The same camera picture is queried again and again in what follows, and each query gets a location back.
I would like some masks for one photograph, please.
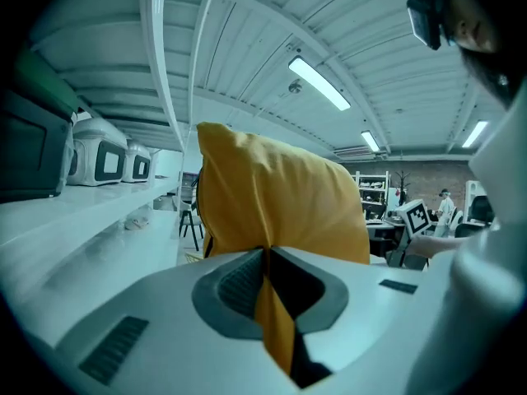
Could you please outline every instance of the dark hair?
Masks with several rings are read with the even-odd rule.
[[[477,0],[499,31],[502,51],[496,54],[460,49],[469,72],[508,109],[527,73],[523,34],[525,0]]]

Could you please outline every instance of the ceiling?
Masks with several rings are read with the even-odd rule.
[[[484,140],[461,148],[476,122],[502,109],[456,48],[433,52],[413,36],[405,3],[54,0],[29,39],[84,109],[151,147],[180,151],[196,123],[213,121],[341,161],[373,158],[334,154],[364,146],[366,130],[385,159],[467,159]],[[351,108],[302,80],[291,93],[297,55]]]

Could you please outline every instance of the lit rectangular light fixture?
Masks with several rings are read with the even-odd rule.
[[[361,135],[373,152],[379,152],[379,145],[369,131],[362,132]]]
[[[290,63],[289,68],[302,79],[308,81],[328,100],[335,104],[341,111],[348,109],[351,105],[342,95],[331,85],[320,73],[307,64],[300,56],[295,57]]]
[[[476,124],[476,127],[470,133],[469,138],[465,141],[463,144],[463,148],[468,148],[470,145],[472,145],[476,139],[478,139],[478,136],[481,134],[483,129],[488,125],[488,122],[484,122],[482,120],[478,121],[478,124]]]

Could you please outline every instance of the white shirt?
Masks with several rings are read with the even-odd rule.
[[[446,225],[447,221],[450,218],[450,214],[454,210],[454,203],[452,202],[452,199],[450,199],[448,196],[441,201],[441,205],[439,206],[439,211],[443,212],[443,215],[439,217],[439,220],[437,221],[438,225]]]

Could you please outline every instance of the ceiling light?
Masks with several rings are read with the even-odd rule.
[[[341,111],[351,107],[335,87],[324,79],[324,77],[314,68],[307,64],[302,57],[295,57],[289,63],[289,68],[299,77],[308,81]]]
[[[379,145],[369,131],[362,132],[361,135],[373,152],[379,152]]]
[[[472,133],[470,133],[469,138],[463,144],[463,148],[470,147],[470,145],[472,145],[474,141],[478,139],[478,136],[481,134],[481,132],[487,125],[488,125],[488,122],[484,122],[481,120],[478,121],[478,124],[476,124],[476,127],[474,128],[474,130],[472,131]]]

